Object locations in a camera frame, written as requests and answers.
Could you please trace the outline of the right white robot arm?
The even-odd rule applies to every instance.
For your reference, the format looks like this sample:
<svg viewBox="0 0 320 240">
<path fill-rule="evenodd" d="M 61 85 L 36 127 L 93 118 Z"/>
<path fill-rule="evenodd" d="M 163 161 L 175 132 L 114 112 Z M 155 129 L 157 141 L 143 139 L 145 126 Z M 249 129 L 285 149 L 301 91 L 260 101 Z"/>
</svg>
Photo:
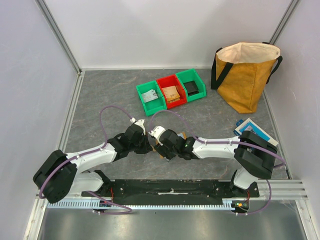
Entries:
<svg viewBox="0 0 320 240">
<path fill-rule="evenodd" d="M 242 196 L 250 185 L 272 177 L 277 148 L 251 131 L 240 136 L 207 139 L 179 136 L 171 129 L 157 126 L 149 132 L 157 142 L 154 149 L 167 160 L 179 157 L 184 160 L 207 158 L 234 159 L 241 168 L 235 171 L 229 184 L 229 191 L 235 197 Z"/>
</svg>

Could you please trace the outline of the orange leather card holder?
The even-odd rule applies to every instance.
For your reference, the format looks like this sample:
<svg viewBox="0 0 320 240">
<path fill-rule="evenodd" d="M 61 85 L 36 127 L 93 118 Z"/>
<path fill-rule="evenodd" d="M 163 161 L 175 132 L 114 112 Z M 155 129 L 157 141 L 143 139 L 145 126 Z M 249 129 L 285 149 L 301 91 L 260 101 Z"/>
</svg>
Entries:
<svg viewBox="0 0 320 240">
<path fill-rule="evenodd" d="M 184 131 L 179 133 L 174 133 L 173 136 L 177 136 L 177 138 L 181 138 L 183 140 L 185 140 L 187 137 Z M 168 147 L 161 145 L 157 140 L 155 141 L 155 146 L 153 148 L 153 151 L 157 152 L 161 158 L 167 159 L 168 162 L 176 156 L 176 154 L 172 149 L 169 149 Z"/>
</svg>

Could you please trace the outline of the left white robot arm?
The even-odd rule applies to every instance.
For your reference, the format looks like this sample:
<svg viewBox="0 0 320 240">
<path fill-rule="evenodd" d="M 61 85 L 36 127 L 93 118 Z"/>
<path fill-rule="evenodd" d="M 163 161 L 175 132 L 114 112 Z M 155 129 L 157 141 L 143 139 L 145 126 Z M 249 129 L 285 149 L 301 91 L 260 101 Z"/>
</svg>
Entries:
<svg viewBox="0 0 320 240">
<path fill-rule="evenodd" d="M 130 152 L 147 154 L 152 150 L 141 121 L 130 125 L 107 142 L 84 151 L 63 153 L 53 151 L 32 180 L 40 189 L 39 196 L 51 204 L 69 194 L 92 191 L 106 196 L 110 191 L 109 179 L 100 170 L 88 172 L 98 165 L 112 163 L 128 156 Z"/>
</svg>

